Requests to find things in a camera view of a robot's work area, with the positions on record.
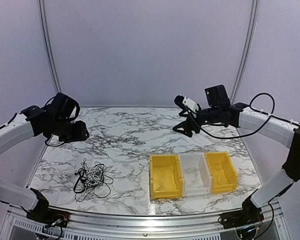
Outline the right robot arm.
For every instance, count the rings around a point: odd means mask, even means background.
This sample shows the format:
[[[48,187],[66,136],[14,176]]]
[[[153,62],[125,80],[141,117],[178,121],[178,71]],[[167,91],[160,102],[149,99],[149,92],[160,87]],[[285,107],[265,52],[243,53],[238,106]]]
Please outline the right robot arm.
[[[179,116],[185,120],[173,131],[187,137],[198,134],[204,125],[216,125],[249,130],[245,137],[255,134],[265,136],[289,150],[280,170],[242,203],[238,212],[221,215],[223,225],[245,225],[262,217],[262,207],[282,196],[300,180],[300,123],[278,117],[274,111],[256,109],[251,103],[231,103],[224,85],[204,90],[208,107],[201,108],[187,96],[177,95],[174,103],[181,109]]]

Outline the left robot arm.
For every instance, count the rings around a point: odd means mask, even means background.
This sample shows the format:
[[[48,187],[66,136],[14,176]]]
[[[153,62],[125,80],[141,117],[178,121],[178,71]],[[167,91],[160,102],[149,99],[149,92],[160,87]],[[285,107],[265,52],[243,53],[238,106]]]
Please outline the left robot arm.
[[[64,93],[57,93],[43,107],[32,105],[0,126],[0,155],[15,145],[43,135],[47,141],[57,136],[61,144],[86,141],[86,124],[77,120],[79,103]],[[0,201],[23,207],[28,215],[48,223],[53,219],[49,201],[38,190],[7,184],[0,180]]]

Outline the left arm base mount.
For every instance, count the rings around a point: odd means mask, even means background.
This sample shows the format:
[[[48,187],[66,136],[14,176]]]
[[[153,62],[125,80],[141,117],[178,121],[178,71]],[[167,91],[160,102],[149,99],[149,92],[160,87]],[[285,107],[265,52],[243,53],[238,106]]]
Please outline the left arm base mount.
[[[68,211],[54,209],[50,207],[49,201],[40,193],[37,189],[30,188],[34,192],[38,202],[33,209],[26,210],[26,217],[30,220],[40,222],[46,225],[51,225],[57,220],[61,220],[61,223],[57,223],[58,226],[66,228],[69,221],[70,213]]]

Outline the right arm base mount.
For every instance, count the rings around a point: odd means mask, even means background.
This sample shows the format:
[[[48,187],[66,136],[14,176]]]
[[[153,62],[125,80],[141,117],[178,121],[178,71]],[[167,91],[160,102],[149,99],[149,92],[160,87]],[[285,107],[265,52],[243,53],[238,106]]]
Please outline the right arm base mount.
[[[224,212],[218,218],[218,223],[224,229],[242,227],[245,225],[261,222],[264,220],[262,209],[257,208],[251,201],[252,194],[242,203],[240,210]]]

